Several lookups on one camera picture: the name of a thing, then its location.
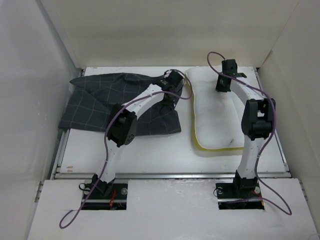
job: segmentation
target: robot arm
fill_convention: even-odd
[[[150,96],[148,98],[137,101],[129,105],[123,112],[116,118],[115,122],[110,127],[107,133],[107,147],[108,147],[108,161],[105,170],[98,182],[96,189],[103,195],[107,196],[113,185],[113,181],[116,176],[116,168],[121,153],[125,145],[128,145],[136,136],[137,120],[138,118],[154,104],[162,102],[170,107],[174,106],[174,97],[167,93],[159,93],[152,95],[156,92],[166,91],[177,93],[182,89],[183,77],[176,71],[166,72],[164,79],[161,79],[154,84],[150,84],[149,87],[142,92],[139,96],[133,100],[120,105],[115,104],[111,110],[109,122],[114,116],[128,103],[138,100],[140,98]],[[98,171],[93,175],[91,184],[99,179],[102,173],[105,161],[100,165]]]
[[[248,83],[245,79],[247,76],[238,73],[238,66],[234,59],[222,61],[222,73],[234,78],[242,77],[241,81]],[[224,192],[228,192],[229,196],[235,199],[241,198],[241,196],[247,196],[258,186],[255,165],[265,139],[272,132],[272,106],[260,92],[221,75],[218,77],[215,90],[223,93],[232,91],[245,105],[241,120],[241,129],[244,134],[244,150],[241,162],[235,172],[233,183],[223,184],[223,188],[228,189]]]
[[[160,86],[155,85],[155,84],[150,84],[150,86],[144,92],[142,92],[139,96],[134,98],[132,101],[139,99],[139,98],[142,98],[142,97],[145,97],[145,96],[148,96],[148,95],[151,95],[152,93],[155,93],[155,92],[160,92],[160,91],[162,91],[162,88]],[[132,124],[134,124],[133,127],[136,128],[136,123],[137,123],[136,121],[138,120],[138,118],[145,111],[147,111],[149,108],[151,108],[154,104],[161,102],[164,99],[164,95],[165,95],[164,93],[152,95],[151,97],[148,97],[148,98],[143,99],[141,101],[137,101],[136,103],[128,106],[128,108],[126,108],[126,111],[128,111],[130,113],[134,113],[134,121],[131,122],[131,126],[132,126]],[[108,162],[105,167],[104,173],[100,179],[100,181],[102,183],[103,182],[110,183],[111,181],[113,181],[115,179],[116,166],[117,166],[119,159],[121,158],[122,150],[125,145],[129,144],[134,139],[135,135],[136,135],[135,132],[129,132],[128,136],[126,136],[128,138],[128,141],[126,141],[121,146],[117,146],[117,142],[119,143],[119,139],[113,138],[113,140],[111,140],[111,139],[106,140],[107,146],[108,146],[109,158],[108,158]],[[100,168],[96,172],[97,176],[100,176],[101,171],[104,167],[104,164],[105,164],[105,162],[102,162]]]

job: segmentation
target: cable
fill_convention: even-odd
[[[108,126],[106,127],[106,130],[105,130],[105,133],[104,133],[104,146],[105,146],[105,152],[106,152],[106,157],[105,157],[105,161],[104,161],[104,165],[102,167],[102,171],[100,173],[100,176],[98,177],[98,179],[95,181],[95,183],[93,184],[93,186],[91,187],[91,190],[89,191],[89,193],[86,195],[85,199],[83,200],[83,202],[81,203],[80,207],[78,208],[78,210],[70,210],[68,211],[60,220],[59,222],[59,228],[60,229],[65,229],[67,227],[69,227],[73,222],[74,220],[77,218],[78,214],[80,213],[81,209],[83,208],[83,206],[86,204],[88,198],[90,197],[90,195],[92,194],[92,192],[94,191],[94,189],[96,188],[98,182],[100,181],[101,177],[103,176],[104,172],[105,172],[105,169],[106,169],[106,166],[107,166],[107,163],[108,163],[108,158],[109,158],[109,151],[108,151],[108,146],[107,146],[107,134],[111,128],[111,126],[114,124],[114,122],[116,121],[116,119],[118,118],[118,116],[127,108],[129,107],[130,105],[136,103],[136,102],[139,102],[141,100],[144,100],[144,99],[147,99],[147,98],[150,98],[151,96],[153,95],[156,95],[156,94],[170,94],[170,95],[173,95],[174,97],[176,98],[179,98],[179,99],[182,99],[182,100],[189,100],[191,99],[192,97],[192,94],[193,94],[193,87],[192,87],[192,84],[191,84],[191,81],[189,80],[189,78],[180,70],[177,70],[177,69],[170,69],[170,71],[176,71],[178,73],[180,73],[189,83],[190,85],[190,89],[191,89],[191,93],[190,93],[190,96],[188,97],[182,97],[182,96],[179,96],[173,92],[170,92],[170,91],[157,91],[157,92],[154,92],[150,95],[147,95],[147,96],[143,96],[143,97],[140,97],[138,99],[135,99],[135,100],[132,100],[131,102],[129,102],[127,105],[123,106],[115,115],[114,117],[111,119],[110,123],[108,124]],[[75,215],[73,216],[73,218],[70,220],[70,222],[68,222],[66,225],[62,226],[62,222],[64,221],[64,219],[72,212],[76,211]]]
[[[112,198],[111,198],[111,200],[110,200],[110,202],[109,202],[110,209],[112,209],[112,206],[113,206],[114,203],[115,203],[116,195],[117,195],[117,192],[116,192],[116,190],[114,190],[114,191],[112,192]]]
[[[277,116],[276,116],[276,109],[275,109],[275,106],[274,106],[274,103],[271,99],[271,97],[269,96],[268,93],[266,93],[265,91],[259,89],[259,88],[256,88],[254,86],[250,86],[248,85],[247,83],[235,78],[235,77],[232,77],[232,76],[228,76],[228,75],[225,75],[221,72],[218,72],[213,66],[212,64],[210,63],[210,60],[209,60],[209,57],[211,54],[216,54],[216,55],[219,55],[221,56],[224,60],[226,59],[222,54],[218,53],[218,52],[215,52],[215,51],[211,51],[207,54],[206,56],[206,60],[207,60],[207,63],[209,65],[209,67],[218,75],[222,76],[222,77],[225,77],[225,78],[229,78],[231,80],[234,80],[242,85],[245,85],[247,88],[249,89],[252,89],[252,90],[255,90],[255,91],[258,91],[260,93],[262,93],[263,95],[266,96],[266,98],[268,99],[269,103],[271,104],[271,108],[272,108],[272,113],[273,113],[273,125],[272,125],[272,131],[271,131],[271,134],[269,136],[269,138],[267,139],[267,141],[264,143],[264,145],[262,146],[262,148],[260,149],[259,153],[258,153],[258,156],[256,158],[256,161],[255,161],[255,165],[254,165],[254,174],[256,176],[256,178],[259,180],[259,182],[261,182],[264,186],[266,186],[269,190],[271,190],[273,193],[275,193],[282,201],[283,203],[285,204],[285,206],[287,207],[288,211],[284,210],[283,208],[281,208],[280,206],[278,206],[276,203],[274,203],[273,201],[269,200],[269,199],[266,199],[264,197],[251,197],[251,198],[247,198],[247,199],[240,199],[240,200],[236,200],[236,201],[230,201],[229,203],[233,204],[233,203],[240,203],[240,202],[246,202],[248,200],[254,200],[254,199],[260,199],[260,200],[264,200],[266,202],[269,202],[271,203],[272,205],[274,205],[275,207],[277,207],[279,210],[281,210],[282,212],[284,212],[285,214],[291,216],[292,215],[292,211],[291,211],[291,208],[290,206],[288,205],[288,203],[286,202],[286,200],[276,191],[274,190],[273,188],[271,188],[269,185],[267,185],[264,181],[262,181],[262,179],[258,176],[258,163],[259,163],[259,159],[260,159],[260,156],[262,154],[262,152],[264,151],[264,149],[266,148],[266,146],[269,144],[269,142],[271,141],[272,137],[274,136],[275,134],[275,131],[276,131],[276,125],[277,125]]]

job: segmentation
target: white board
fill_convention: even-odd
[[[175,67],[88,67],[85,75],[126,72],[160,76],[171,68]],[[186,71],[190,67],[177,68]],[[239,72],[245,73],[250,84],[258,87],[252,67],[239,67]],[[182,95],[186,97],[188,94],[188,91],[183,89]],[[244,106],[238,111],[240,119],[243,109]],[[176,110],[182,131],[171,135],[136,137],[124,148],[117,173],[234,174],[241,161],[242,151],[203,152],[196,150],[192,140],[191,101],[180,100]],[[60,172],[95,173],[105,157],[103,133],[71,129]],[[258,171],[260,173],[285,172],[283,157],[275,138],[262,154]]]
[[[60,219],[80,206],[82,181],[46,180],[28,240],[308,240],[316,234],[299,181],[265,181],[288,202],[292,216],[268,203],[265,210],[219,210],[214,180],[130,180],[127,210],[83,210],[61,230]],[[261,192],[284,206],[265,187]]]

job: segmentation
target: white towel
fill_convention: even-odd
[[[244,105],[233,92],[217,92],[218,74],[206,66],[186,71],[193,86],[193,141],[205,151],[243,149],[241,118]]]

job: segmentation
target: gray plaid cloth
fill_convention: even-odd
[[[104,132],[114,104],[134,99],[148,86],[164,76],[150,77],[133,73],[110,73],[78,77],[76,86],[59,123],[62,129]],[[160,102],[137,121],[137,136],[181,132],[178,113]]]

